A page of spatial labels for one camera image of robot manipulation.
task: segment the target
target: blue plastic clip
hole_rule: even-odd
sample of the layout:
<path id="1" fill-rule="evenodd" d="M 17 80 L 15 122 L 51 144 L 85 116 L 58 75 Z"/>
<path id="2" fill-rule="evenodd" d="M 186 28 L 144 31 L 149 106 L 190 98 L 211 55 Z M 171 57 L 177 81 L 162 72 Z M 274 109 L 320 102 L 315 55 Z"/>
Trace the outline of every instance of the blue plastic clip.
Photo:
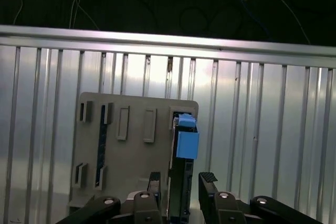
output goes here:
<path id="1" fill-rule="evenodd" d="M 177 139 L 176 157 L 197 159 L 198 141 L 196 119 L 189 114 L 181 114 L 178 118 L 179 126 L 193 128 L 195 132 L 179 131 Z"/>

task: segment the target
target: aluminum panel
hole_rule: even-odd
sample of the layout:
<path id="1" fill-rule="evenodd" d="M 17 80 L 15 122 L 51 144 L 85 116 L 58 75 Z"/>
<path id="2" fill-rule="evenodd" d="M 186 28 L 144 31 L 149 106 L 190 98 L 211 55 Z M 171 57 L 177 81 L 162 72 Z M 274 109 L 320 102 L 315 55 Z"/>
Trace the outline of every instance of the aluminum panel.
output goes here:
<path id="1" fill-rule="evenodd" d="M 218 189 L 232 190 L 244 201 L 266 194 L 324 223 L 336 223 L 335 70 L 327 69 L 336 67 L 330 57 L 334 48 L 15 29 L 16 36 L 6 35 L 8 29 L 0 34 L 0 45 L 6 45 L 0 46 L 0 84 L 5 90 L 0 101 L 6 104 L 0 111 L 0 172 L 6 171 L 8 157 L 12 166 L 12 151 L 14 156 L 13 172 L 6 171 L 12 184 L 0 180 L 0 214 L 5 209 L 5 220 L 12 213 L 19 213 L 20 221 L 22 215 L 25 222 L 29 217 L 31 223 L 54 223 L 65 216 L 76 99 L 81 92 L 93 91 L 199 103 L 192 223 L 203 219 L 197 210 L 201 170 L 214 172 Z M 22 48 L 16 56 L 10 45 L 32 48 Z M 32 50 L 37 59 L 40 52 L 37 77 L 36 62 L 23 63 Z M 29 72 L 32 76 L 25 78 Z M 34 89 L 23 84 L 28 82 L 34 84 L 35 98 Z M 30 108 L 26 115 L 23 101 Z M 23 137 L 17 133 L 22 117 L 30 125 Z M 19 168 L 25 172 L 17 176 Z M 23 190 L 13 208 L 18 183 Z"/>
<path id="2" fill-rule="evenodd" d="M 236 83 L 236 62 L 219 61 L 212 140 L 211 172 L 216 174 L 218 190 L 226 190 L 230 132 Z"/>
<path id="3" fill-rule="evenodd" d="M 101 92 L 105 94 L 112 94 L 113 91 L 114 72 L 116 65 L 115 58 L 116 54 L 108 52 L 105 55 L 103 68 L 101 69 L 102 85 L 103 85 Z"/>
<path id="4" fill-rule="evenodd" d="M 264 85 L 261 98 L 260 131 L 255 173 L 254 195 L 272 197 L 276 165 L 277 137 L 281 117 L 281 65 L 264 66 Z"/>
<path id="5" fill-rule="evenodd" d="M 34 93 L 36 90 L 35 78 L 38 78 L 37 49 L 21 48 L 20 65 L 18 73 L 16 115 L 13 139 L 13 157 L 11 166 L 10 192 L 8 205 L 8 220 L 4 222 L 21 221 L 26 222 L 26 194 L 29 169 L 29 154 L 34 138 L 31 136 L 35 128 L 35 122 L 32 115 L 36 113 Z"/>
<path id="6" fill-rule="evenodd" d="M 67 214 L 80 62 L 80 52 L 69 50 L 62 52 L 59 62 L 60 76 L 56 89 L 57 117 L 54 122 L 52 178 L 49 184 L 52 195 L 49 196 L 51 207 L 47 216 L 51 223 L 57 222 Z"/>
<path id="7" fill-rule="evenodd" d="M 149 86 L 147 96 L 164 98 L 168 86 L 167 82 L 168 57 L 151 56 Z"/>
<path id="8" fill-rule="evenodd" d="M 52 152 L 52 139 L 54 132 L 54 118 L 57 113 L 54 113 L 55 108 L 55 99 L 56 99 L 56 87 L 58 81 L 58 73 L 60 73 L 59 68 L 59 58 L 60 54 L 58 50 L 50 50 L 49 51 L 49 59 L 47 60 L 48 65 L 46 66 L 46 78 L 44 79 L 44 85 L 46 89 L 44 89 L 44 97 L 42 101 L 42 106 L 44 107 L 44 113 L 42 116 L 42 132 L 41 139 L 38 137 L 35 138 L 35 141 L 39 141 L 41 146 L 36 146 L 36 148 L 40 148 L 40 162 L 36 165 L 34 164 L 33 173 L 38 173 L 38 184 L 35 187 L 32 187 L 32 190 L 37 190 L 35 193 L 36 198 L 34 198 L 34 194 L 32 192 L 32 200 L 30 209 L 32 211 L 30 215 L 31 223 L 48 223 L 47 216 L 49 216 L 48 209 L 50 207 L 50 200 L 48 199 L 48 190 L 50 179 L 52 179 L 52 175 L 50 171 L 52 171 L 53 164 L 51 163 L 51 154 Z"/>
<path id="9" fill-rule="evenodd" d="M 260 93 L 260 85 L 262 78 L 263 66 L 251 63 L 248 69 L 247 79 L 247 103 L 246 103 L 246 125 L 245 125 L 245 137 L 243 148 L 243 161 L 241 163 L 241 173 L 239 183 L 238 196 L 244 202 L 248 202 L 251 199 L 252 188 L 254 187 L 254 174 L 255 174 L 255 154 L 256 144 L 255 141 L 255 121 L 259 121 L 258 116 L 258 96 Z"/>
<path id="10" fill-rule="evenodd" d="M 235 134 L 233 135 L 235 143 L 233 156 L 232 156 L 232 179 L 231 179 L 231 191 L 235 195 L 239 195 L 241 171 L 243 165 L 243 152 L 245 148 L 245 136 L 246 136 L 246 113 L 247 113 L 247 96 L 248 96 L 248 67 L 250 63 L 243 62 L 240 65 L 240 75 L 236 80 L 238 93 L 237 107 L 236 107 L 236 124 Z"/>
<path id="11" fill-rule="evenodd" d="M 124 84 L 122 94 L 142 96 L 144 88 L 145 64 L 148 64 L 145 55 L 128 55 L 124 61 Z"/>
<path id="12" fill-rule="evenodd" d="M 36 223 L 38 220 L 38 209 L 39 198 L 40 198 L 40 187 L 42 178 L 42 166 L 43 166 L 43 149 L 45 137 L 44 129 L 46 127 L 46 101 L 47 101 L 47 91 L 48 91 L 48 78 L 50 70 L 50 57 L 51 50 L 42 49 L 41 50 L 41 64 L 39 70 L 39 80 L 38 80 L 38 94 L 37 94 L 37 108 L 36 108 L 36 125 L 35 125 L 35 135 L 34 135 L 34 152 L 33 152 L 33 166 L 32 166 L 32 181 L 31 181 L 31 196 L 29 200 L 30 206 L 27 206 L 29 222 Z"/>
<path id="13" fill-rule="evenodd" d="M 127 67 L 127 64 L 125 64 L 124 66 L 124 59 L 125 62 L 127 62 L 127 56 L 124 56 L 123 54 L 116 54 L 116 61 L 114 64 L 114 80 L 112 83 L 112 90 L 113 90 L 113 94 L 121 94 L 121 90 L 122 90 L 122 85 L 124 83 L 124 72 L 125 69 L 124 67 Z"/>
<path id="14" fill-rule="evenodd" d="M 331 218 L 333 179 L 335 169 L 335 151 L 336 151 L 336 71 L 335 69 L 328 71 L 328 83 L 326 92 L 326 113 L 324 118 L 324 133 L 323 140 L 325 141 L 325 160 L 324 165 L 321 166 L 321 173 L 323 181 L 320 182 L 321 210 L 320 215 L 323 223 L 328 223 Z"/>
<path id="15" fill-rule="evenodd" d="M 281 148 L 279 160 L 279 177 L 277 180 L 277 199 L 294 208 L 299 165 L 302 109 L 307 102 L 304 94 L 306 69 L 304 67 L 287 67 L 284 117 L 282 122 Z"/>
<path id="16" fill-rule="evenodd" d="M 171 92 L 167 95 L 167 98 L 171 99 L 179 99 L 181 96 L 181 77 L 182 77 L 182 69 L 181 69 L 181 61 L 182 59 L 178 57 L 173 58 L 173 66 L 171 71 Z"/>
<path id="17" fill-rule="evenodd" d="M 328 131 L 328 142 L 335 144 L 335 136 L 336 136 L 336 127 L 334 127 L 334 123 L 336 122 L 336 70 L 332 70 L 332 89 L 331 89 L 331 99 L 330 99 L 330 118 L 329 118 L 329 131 Z M 333 165 L 333 177 L 331 181 L 331 190 L 330 188 L 324 188 L 323 192 L 327 195 L 330 192 L 330 205 L 323 205 L 323 216 L 326 214 L 325 211 L 329 211 L 329 223 L 336 223 L 336 146 L 334 145 L 334 149 L 330 148 L 331 155 L 333 156 L 333 162 L 329 163 Z"/>
<path id="18" fill-rule="evenodd" d="M 86 51 L 81 55 L 79 94 L 83 92 L 100 91 L 100 66 L 102 62 L 100 52 Z"/>
<path id="19" fill-rule="evenodd" d="M 212 100 L 212 78 L 214 62 L 212 60 L 196 59 L 192 62 L 192 71 L 190 73 L 191 83 L 189 85 L 189 100 L 194 100 L 198 104 L 202 104 L 198 109 L 197 127 L 202 130 L 199 133 L 200 142 L 198 149 L 203 150 L 198 152 L 197 159 L 194 161 L 194 174 L 192 182 L 192 191 L 198 191 L 198 176 L 197 174 L 206 169 L 206 150 L 211 144 L 211 139 L 208 139 L 209 122 L 211 120 L 211 100 Z M 191 207 L 199 209 L 197 194 L 191 195 Z"/>
<path id="20" fill-rule="evenodd" d="M 287 45 L 287 49 L 283 49 L 282 44 L 264 43 L 263 49 L 259 52 L 254 48 L 236 47 L 236 41 L 223 41 L 222 46 L 214 45 L 167 45 L 166 43 L 159 43 L 149 45 L 149 42 L 139 46 L 138 43 L 129 44 L 125 41 L 80 41 L 80 40 L 67 40 L 66 36 L 62 39 L 51 40 L 44 37 L 38 38 L 20 38 L 20 37 L 0 37 L 0 45 L 8 46 L 26 46 L 26 47 L 45 47 L 55 49 L 68 49 L 68 50 L 86 50 L 86 51 L 104 51 L 104 52 L 127 52 L 129 54 L 141 55 L 161 55 L 161 56 L 178 56 L 178 57 L 191 57 L 202 59 L 217 59 L 217 60 L 236 60 L 245 62 L 263 62 L 267 64 L 282 64 L 294 66 L 312 66 L 312 67 L 325 67 L 336 68 L 336 62 L 333 60 L 333 50 L 330 48 L 311 47 L 307 50 L 307 46 L 297 46 L 291 50 L 291 45 Z M 272 50 L 273 48 L 282 48 L 282 50 Z"/>
<path id="21" fill-rule="evenodd" d="M 181 80 L 178 98 L 181 100 L 189 100 L 191 93 L 193 95 L 193 85 L 195 76 L 195 60 L 190 58 L 181 59 Z"/>
<path id="22" fill-rule="evenodd" d="M 2 223 L 2 216 L 4 216 L 5 210 L 7 181 L 5 174 L 7 173 L 7 159 L 11 159 L 11 154 L 8 153 L 10 147 L 10 131 L 13 128 L 11 121 L 13 119 L 15 120 L 15 115 L 12 115 L 12 106 L 14 106 L 15 109 L 16 98 L 13 97 L 13 95 L 16 96 L 16 92 L 14 92 L 13 87 L 14 83 L 17 85 L 14 78 L 16 77 L 15 79 L 17 80 L 19 63 L 16 62 L 16 59 L 19 59 L 19 56 L 16 56 L 15 47 L 0 46 L 0 223 Z"/>

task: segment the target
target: screw head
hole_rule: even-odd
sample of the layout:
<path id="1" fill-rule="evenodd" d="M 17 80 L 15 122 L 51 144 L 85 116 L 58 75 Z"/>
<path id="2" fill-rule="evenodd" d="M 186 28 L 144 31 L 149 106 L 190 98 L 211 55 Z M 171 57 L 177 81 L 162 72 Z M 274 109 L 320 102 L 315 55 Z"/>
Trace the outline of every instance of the screw head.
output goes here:
<path id="1" fill-rule="evenodd" d="M 106 200 L 104 201 L 104 203 L 105 203 L 106 205 L 112 204 L 112 203 L 113 203 L 113 199 L 106 199 Z"/>
<path id="2" fill-rule="evenodd" d="M 267 203 L 267 200 L 263 199 L 263 198 L 259 198 L 257 199 L 257 201 L 260 203 L 260 204 L 266 204 Z"/>
<path id="3" fill-rule="evenodd" d="M 219 194 L 223 199 L 226 199 L 227 197 L 229 197 L 229 194 L 227 193 L 220 193 Z"/>

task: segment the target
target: rectangular slot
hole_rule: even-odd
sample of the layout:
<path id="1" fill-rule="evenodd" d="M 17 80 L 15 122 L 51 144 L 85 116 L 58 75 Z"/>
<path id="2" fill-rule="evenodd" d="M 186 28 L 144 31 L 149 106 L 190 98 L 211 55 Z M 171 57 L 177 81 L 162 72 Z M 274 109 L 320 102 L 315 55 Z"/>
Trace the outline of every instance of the rectangular slot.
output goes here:
<path id="1" fill-rule="evenodd" d="M 79 122 L 90 122 L 91 121 L 91 111 L 92 111 L 92 101 L 81 102 L 79 115 L 77 115 Z"/>
<path id="2" fill-rule="evenodd" d="M 113 103 L 105 103 L 104 124 L 111 124 L 113 122 Z"/>
<path id="3" fill-rule="evenodd" d="M 98 174 L 98 179 L 94 182 L 94 185 L 93 185 L 93 188 L 95 190 L 99 190 L 99 191 L 103 190 L 104 185 L 105 185 L 106 169 L 107 169 L 107 167 L 103 166 L 100 169 L 96 168 L 94 170 L 95 174 L 96 175 Z"/>
<path id="4" fill-rule="evenodd" d="M 104 123 L 105 114 L 107 114 L 107 110 L 106 110 L 106 106 L 103 105 L 101 107 L 101 114 L 100 114 L 96 177 L 94 181 L 94 184 L 95 184 L 94 186 L 98 188 L 102 186 L 101 170 L 105 164 L 105 148 L 106 148 L 106 135 L 107 135 L 107 124 Z"/>
<path id="5" fill-rule="evenodd" d="M 84 103 L 81 102 L 81 104 L 80 104 L 80 115 L 79 115 L 79 120 L 81 122 L 83 121 L 83 114 L 84 114 Z"/>
<path id="6" fill-rule="evenodd" d="M 75 184 L 78 184 L 79 167 L 80 167 L 82 164 L 83 164 L 83 163 L 80 163 L 79 165 L 76 166 Z"/>
<path id="7" fill-rule="evenodd" d="M 128 119 L 129 119 L 129 106 L 124 106 L 120 108 L 119 120 L 117 126 L 117 140 L 127 140 L 128 131 Z"/>
<path id="8" fill-rule="evenodd" d="M 144 116 L 144 134 L 145 143 L 154 143 L 155 138 L 156 109 L 146 109 Z"/>
<path id="9" fill-rule="evenodd" d="M 80 163 L 75 168 L 74 179 L 72 186 L 75 188 L 81 188 L 84 186 L 87 173 L 87 163 Z"/>

